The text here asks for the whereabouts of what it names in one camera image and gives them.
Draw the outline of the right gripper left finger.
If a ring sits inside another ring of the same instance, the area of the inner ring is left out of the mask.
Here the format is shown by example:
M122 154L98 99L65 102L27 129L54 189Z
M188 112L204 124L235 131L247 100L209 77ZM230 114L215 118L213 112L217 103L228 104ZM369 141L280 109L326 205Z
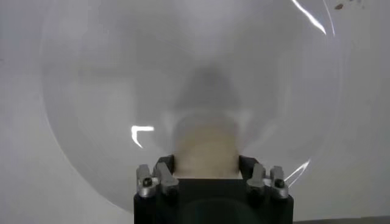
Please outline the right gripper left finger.
M174 177L174 155L160 157L151 172L147 164L136 169L136 194L141 198L152 198L160 191L169 195L178 191L179 180Z

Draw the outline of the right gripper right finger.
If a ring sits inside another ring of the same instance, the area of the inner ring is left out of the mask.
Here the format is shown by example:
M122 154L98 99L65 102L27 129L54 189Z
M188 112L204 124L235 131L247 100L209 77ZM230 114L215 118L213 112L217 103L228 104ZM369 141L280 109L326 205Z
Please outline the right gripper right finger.
M286 200L289 197L289 187L281 166L272 167L267 174L264 166L255 158L240 155L239 171L250 193L259 197L269 194L275 200Z

